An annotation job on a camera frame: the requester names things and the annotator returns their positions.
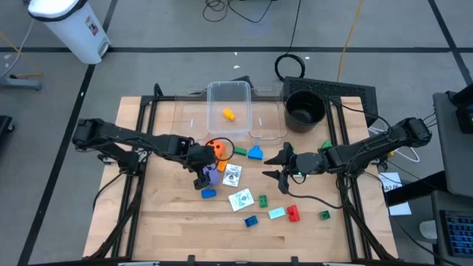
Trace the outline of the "white black-emblem card deck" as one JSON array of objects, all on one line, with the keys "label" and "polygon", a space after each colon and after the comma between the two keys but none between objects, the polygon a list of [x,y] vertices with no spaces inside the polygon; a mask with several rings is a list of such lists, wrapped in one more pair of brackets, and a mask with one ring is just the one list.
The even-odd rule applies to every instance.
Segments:
[{"label": "white black-emblem card deck", "polygon": [[242,166],[227,164],[222,179],[222,184],[230,187],[237,187],[241,177]]}]

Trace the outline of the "black desk device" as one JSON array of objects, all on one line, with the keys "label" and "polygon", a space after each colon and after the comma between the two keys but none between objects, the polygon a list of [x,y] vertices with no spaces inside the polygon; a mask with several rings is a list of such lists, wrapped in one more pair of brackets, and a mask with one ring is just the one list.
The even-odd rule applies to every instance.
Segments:
[{"label": "black desk device", "polygon": [[446,92],[449,101],[456,107],[455,115],[464,134],[473,134],[473,83],[459,92]]}]

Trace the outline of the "black bucket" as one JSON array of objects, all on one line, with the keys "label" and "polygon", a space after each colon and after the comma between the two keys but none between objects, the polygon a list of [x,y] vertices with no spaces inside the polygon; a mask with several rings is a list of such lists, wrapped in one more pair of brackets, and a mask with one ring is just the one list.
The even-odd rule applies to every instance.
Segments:
[{"label": "black bucket", "polygon": [[326,115],[324,99],[308,90],[299,90],[285,101],[285,125],[292,132],[311,131]]}]

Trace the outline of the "white computer mouse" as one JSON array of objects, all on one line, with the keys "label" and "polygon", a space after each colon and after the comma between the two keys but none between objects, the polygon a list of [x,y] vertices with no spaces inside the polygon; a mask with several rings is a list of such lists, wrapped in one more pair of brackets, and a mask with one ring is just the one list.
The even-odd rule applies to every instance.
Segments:
[{"label": "white computer mouse", "polygon": [[438,234],[437,234],[437,228],[436,228],[436,221],[432,220],[427,220],[427,221],[422,221],[419,224],[419,231],[421,235],[430,240],[437,240],[438,239]]}]

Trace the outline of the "black floor equipment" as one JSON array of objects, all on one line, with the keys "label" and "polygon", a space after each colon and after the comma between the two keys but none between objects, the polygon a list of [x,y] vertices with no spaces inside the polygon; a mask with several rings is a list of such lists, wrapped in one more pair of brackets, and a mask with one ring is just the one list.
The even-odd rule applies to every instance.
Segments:
[{"label": "black floor equipment", "polygon": [[3,145],[9,133],[15,130],[11,116],[0,115],[0,146]]}]

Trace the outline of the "white trash can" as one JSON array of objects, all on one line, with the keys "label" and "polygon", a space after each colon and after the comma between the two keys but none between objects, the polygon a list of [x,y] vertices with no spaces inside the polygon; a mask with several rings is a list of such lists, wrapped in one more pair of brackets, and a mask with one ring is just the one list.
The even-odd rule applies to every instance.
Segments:
[{"label": "white trash can", "polygon": [[99,64],[111,46],[88,0],[30,0],[28,13],[85,64]]}]

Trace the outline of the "black desk leg bar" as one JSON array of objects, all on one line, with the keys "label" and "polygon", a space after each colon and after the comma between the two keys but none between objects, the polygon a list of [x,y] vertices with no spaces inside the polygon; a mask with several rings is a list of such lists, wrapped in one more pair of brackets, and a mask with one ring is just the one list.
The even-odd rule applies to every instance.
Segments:
[{"label": "black desk leg bar", "polygon": [[447,191],[445,171],[385,192],[387,206],[394,206],[410,200],[430,195],[433,191]]}]

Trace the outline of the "purple foam die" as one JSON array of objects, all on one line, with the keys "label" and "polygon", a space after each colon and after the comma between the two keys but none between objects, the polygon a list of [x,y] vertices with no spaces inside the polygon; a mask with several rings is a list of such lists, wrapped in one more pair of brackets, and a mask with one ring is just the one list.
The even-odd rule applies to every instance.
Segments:
[{"label": "purple foam die", "polygon": [[215,164],[211,164],[205,166],[203,169],[203,173],[207,174],[210,178],[209,186],[219,185],[220,183],[220,174],[217,170],[217,166]]}]

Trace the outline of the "low clear plastic bin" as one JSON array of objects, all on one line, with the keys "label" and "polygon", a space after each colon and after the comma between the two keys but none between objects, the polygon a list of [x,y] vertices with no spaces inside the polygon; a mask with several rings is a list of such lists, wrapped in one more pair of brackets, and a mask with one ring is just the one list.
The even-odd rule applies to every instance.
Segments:
[{"label": "low clear plastic bin", "polygon": [[252,129],[249,136],[254,145],[280,144],[287,136],[284,94],[278,88],[251,90]]},{"label": "low clear plastic bin", "polygon": [[171,133],[204,141],[208,136],[206,89],[192,89],[176,95],[174,103]]}]

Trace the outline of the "blue-lit keyboard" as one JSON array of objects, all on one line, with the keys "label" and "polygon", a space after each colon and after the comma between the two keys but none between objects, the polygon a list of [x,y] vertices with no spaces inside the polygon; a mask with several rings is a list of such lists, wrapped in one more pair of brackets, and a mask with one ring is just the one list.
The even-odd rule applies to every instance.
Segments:
[{"label": "blue-lit keyboard", "polygon": [[473,212],[442,210],[440,220],[449,255],[473,259]]}]

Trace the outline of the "orange foam die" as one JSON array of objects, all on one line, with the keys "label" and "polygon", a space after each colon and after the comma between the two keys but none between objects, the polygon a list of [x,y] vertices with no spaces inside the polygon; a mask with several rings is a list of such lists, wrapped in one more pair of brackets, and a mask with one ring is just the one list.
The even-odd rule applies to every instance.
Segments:
[{"label": "orange foam die", "polygon": [[210,146],[214,149],[214,153],[216,157],[222,158],[223,155],[225,155],[225,144],[222,141],[219,140],[210,140],[206,143],[207,146]]}]

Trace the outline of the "plain white paper sheet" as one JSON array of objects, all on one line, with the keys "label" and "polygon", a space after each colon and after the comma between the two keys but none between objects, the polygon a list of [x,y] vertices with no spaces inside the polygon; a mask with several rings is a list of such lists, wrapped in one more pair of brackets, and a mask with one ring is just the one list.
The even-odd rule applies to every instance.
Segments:
[{"label": "plain white paper sheet", "polygon": [[412,214],[411,208],[408,202],[403,202],[398,205],[388,207],[389,214],[391,216],[409,216]]}]

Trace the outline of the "grey stand base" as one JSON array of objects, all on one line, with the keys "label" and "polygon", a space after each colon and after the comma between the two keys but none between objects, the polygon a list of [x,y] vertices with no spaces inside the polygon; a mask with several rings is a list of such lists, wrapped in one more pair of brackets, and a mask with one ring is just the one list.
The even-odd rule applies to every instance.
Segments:
[{"label": "grey stand base", "polygon": [[41,82],[0,76],[0,87],[8,89],[32,89],[35,91],[40,91]]}]

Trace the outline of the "printed paper sheet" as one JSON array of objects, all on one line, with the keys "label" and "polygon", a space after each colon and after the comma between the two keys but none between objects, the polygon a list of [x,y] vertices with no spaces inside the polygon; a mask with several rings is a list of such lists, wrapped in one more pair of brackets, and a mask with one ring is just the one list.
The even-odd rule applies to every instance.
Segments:
[{"label": "printed paper sheet", "polygon": [[398,172],[381,172],[379,178],[382,181],[384,192],[403,186]]}]

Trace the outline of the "tall clear plastic bin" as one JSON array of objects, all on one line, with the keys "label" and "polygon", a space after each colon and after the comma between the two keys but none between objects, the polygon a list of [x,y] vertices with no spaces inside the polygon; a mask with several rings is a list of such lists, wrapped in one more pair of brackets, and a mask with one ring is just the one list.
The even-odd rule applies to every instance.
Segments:
[{"label": "tall clear plastic bin", "polygon": [[[231,109],[235,120],[222,111]],[[217,81],[207,89],[207,130],[213,135],[247,134],[252,129],[251,86],[246,81]]]}]

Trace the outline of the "grey keyboard desk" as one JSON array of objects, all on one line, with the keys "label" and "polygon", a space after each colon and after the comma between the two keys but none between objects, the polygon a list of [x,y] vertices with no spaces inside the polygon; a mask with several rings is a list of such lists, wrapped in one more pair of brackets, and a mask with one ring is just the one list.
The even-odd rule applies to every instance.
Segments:
[{"label": "grey keyboard desk", "polygon": [[432,210],[437,228],[437,252],[439,263],[443,266],[473,266],[473,259],[450,256],[441,227],[440,211],[473,212],[473,199],[435,191],[432,194]]}]

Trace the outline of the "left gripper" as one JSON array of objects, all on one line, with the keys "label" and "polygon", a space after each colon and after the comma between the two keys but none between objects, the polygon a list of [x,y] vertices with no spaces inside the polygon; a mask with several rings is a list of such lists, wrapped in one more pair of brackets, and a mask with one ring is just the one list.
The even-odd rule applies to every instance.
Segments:
[{"label": "left gripper", "polygon": [[[198,172],[205,166],[213,164],[215,160],[216,155],[212,146],[201,146],[195,143],[189,147],[184,168],[190,172]],[[209,186],[210,182],[211,178],[208,174],[198,174],[193,184],[196,190],[201,190]]]}]

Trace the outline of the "white blue-print card deck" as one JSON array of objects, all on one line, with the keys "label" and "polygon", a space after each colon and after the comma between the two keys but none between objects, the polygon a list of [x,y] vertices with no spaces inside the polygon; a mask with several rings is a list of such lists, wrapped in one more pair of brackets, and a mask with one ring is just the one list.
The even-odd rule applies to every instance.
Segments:
[{"label": "white blue-print card deck", "polygon": [[248,188],[228,196],[233,211],[239,211],[254,204],[254,199]]}]

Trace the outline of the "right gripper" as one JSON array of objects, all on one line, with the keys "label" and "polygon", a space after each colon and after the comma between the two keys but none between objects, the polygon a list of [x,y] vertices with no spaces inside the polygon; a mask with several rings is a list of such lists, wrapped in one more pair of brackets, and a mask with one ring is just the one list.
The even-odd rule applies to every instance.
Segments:
[{"label": "right gripper", "polygon": [[[279,153],[264,162],[265,165],[287,165],[290,162],[294,152],[288,149],[289,142],[283,143],[282,150]],[[306,152],[297,154],[295,159],[297,171],[301,174],[323,174],[328,170],[327,158],[323,154]],[[289,193],[289,183],[287,175],[279,170],[263,171],[265,176],[271,177],[278,181],[278,189],[283,194]]]}]

